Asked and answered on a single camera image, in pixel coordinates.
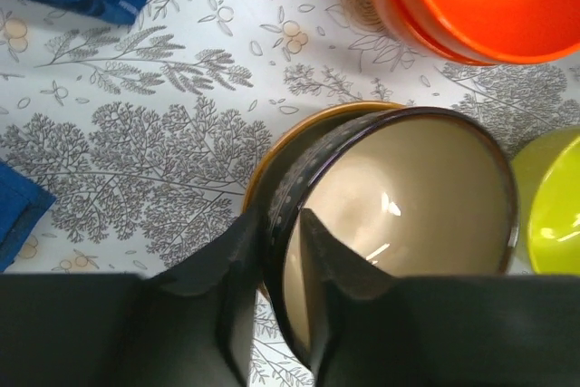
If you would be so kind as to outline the orange bowl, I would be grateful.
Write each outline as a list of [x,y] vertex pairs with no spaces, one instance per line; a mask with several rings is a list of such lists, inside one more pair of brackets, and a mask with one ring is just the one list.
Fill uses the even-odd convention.
[[545,63],[579,49],[579,0],[408,0],[438,42],[492,63]]
[[467,65],[490,66],[495,62],[454,40],[424,0],[371,0],[384,25],[420,53]]

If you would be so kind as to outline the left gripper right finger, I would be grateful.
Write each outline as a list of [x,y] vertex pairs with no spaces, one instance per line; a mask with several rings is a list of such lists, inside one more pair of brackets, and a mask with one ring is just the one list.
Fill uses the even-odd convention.
[[575,276],[397,278],[301,213],[319,386],[576,386]]

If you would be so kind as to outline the black brown bowl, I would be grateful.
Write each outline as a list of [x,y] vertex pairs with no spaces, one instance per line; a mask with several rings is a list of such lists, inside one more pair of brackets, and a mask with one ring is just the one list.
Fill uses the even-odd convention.
[[436,107],[344,121],[289,160],[266,204],[266,289],[300,363],[310,356],[300,212],[393,276],[490,275],[517,243],[517,188],[498,142]]

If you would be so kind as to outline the lime green bowl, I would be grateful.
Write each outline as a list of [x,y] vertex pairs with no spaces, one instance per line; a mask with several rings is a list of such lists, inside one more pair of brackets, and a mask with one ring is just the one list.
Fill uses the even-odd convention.
[[510,271],[579,274],[579,128],[550,131],[512,160],[519,234]]

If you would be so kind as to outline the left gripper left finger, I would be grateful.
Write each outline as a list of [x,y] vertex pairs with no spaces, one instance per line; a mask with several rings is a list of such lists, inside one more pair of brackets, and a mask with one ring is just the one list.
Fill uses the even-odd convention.
[[1,278],[4,386],[244,386],[261,215],[181,263],[134,274]]

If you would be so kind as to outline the beige bowl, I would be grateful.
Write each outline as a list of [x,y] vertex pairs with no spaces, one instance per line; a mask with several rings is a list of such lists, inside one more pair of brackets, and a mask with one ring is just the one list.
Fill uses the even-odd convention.
[[256,165],[246,187],[241,215],[248,211],[266,213],[267,205],[287,169],[314,142],[339,125],[379,111],[405,109],[396,102],[348,102],[318,111],[283,133]]

